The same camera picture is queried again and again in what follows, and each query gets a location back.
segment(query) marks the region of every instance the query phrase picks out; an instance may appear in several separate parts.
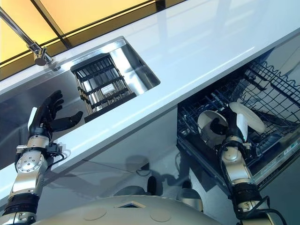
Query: faucet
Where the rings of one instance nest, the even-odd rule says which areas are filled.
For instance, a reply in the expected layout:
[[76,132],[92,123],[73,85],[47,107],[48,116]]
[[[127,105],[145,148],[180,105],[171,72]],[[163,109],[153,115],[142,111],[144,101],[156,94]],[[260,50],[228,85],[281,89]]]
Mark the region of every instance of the faucet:
[[26,42],[27,47],[34,54],[34,62],[39,66],[44,66],[52,62],[52,58],[46,52],[46,47],[41,47],[36,41],[31,40],[29,36],[13,21],[12,18],[0,7],[0,17],[8,26]]

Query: stainless steel sink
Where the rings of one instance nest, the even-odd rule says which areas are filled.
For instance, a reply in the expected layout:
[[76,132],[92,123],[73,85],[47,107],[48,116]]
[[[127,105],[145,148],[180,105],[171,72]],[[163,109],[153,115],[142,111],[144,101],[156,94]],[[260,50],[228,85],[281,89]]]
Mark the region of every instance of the stainless steel sink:
[[[65,100],[58,118],[70,116],[77,111],[83,111],[83,117],[89,115],[85,102],[79,97],[75,75],[70,68],[103,53],[110,54],[129,88],[137,96],[160,83],[125,38],[119,37],[61,62],[60,69],[55,72],[46,71],[37,78],[3,93],[0,95],[0,169],[14,162],[15,147],[27,142],[27,121],[32,107],[39,106],[55,90],[62,90]],[[71,130],[54,133],[53,139]]]

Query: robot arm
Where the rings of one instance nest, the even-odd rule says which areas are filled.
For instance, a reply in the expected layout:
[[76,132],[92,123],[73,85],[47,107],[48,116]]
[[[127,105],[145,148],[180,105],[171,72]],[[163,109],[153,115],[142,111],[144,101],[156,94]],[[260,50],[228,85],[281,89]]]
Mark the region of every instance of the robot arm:
[[231,193],[234,212],[241,225],[273,225],[269,213],[277,213],[286,225],[281,214],[270,209],[269,197],[261,197],[252,174],[246,166],[244,156],[249,155],[251,148],[251,144],[246,143],[249,119],[247,115],[239,112],[230,112],[226,139],[219,151],[220,167]]
[[52,133],[75,126],[82,117],[78,112],[72,117],[55,120],[63,103],[61,91],[54,92],[35,112],[29,126],[27,145],[17,147],[15,168],[17,177],[0,218],[1,225],[24,224],[36,221],[38,201],[42,194],[44,174],[53,157],[64,156],[58,145],[50,143]]

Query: kitchen counter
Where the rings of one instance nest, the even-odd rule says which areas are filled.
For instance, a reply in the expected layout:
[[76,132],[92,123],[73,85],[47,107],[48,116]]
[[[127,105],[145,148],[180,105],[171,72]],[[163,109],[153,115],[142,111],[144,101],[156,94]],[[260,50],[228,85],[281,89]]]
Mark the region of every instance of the kitchen counter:
[[[55,56],[63,61],[119,36],[132,45],[161,83],[62,136],[68,158],[59,173],[105,150],[128,132],[300,32],[297,0],[188,0]],[[0,97],[18,85],[47,79],[32,66],[0,82]],[[0,171],[0,199],[15,180],[14,165]]]

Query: dishwasher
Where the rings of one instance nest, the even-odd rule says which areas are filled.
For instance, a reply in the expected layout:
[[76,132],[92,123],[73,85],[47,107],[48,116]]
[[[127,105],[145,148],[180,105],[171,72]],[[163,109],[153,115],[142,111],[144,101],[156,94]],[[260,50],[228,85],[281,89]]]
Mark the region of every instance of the dishwasher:
[[254,152],[245,159],[259,190],[300,154],[300,85],[257,58],[178,104],[177,147],[194,158],[226,193],[217,158],[198,118],[214,111],[222,117],[230,102],[251,109],[265,124],[259,133],[248,128]]

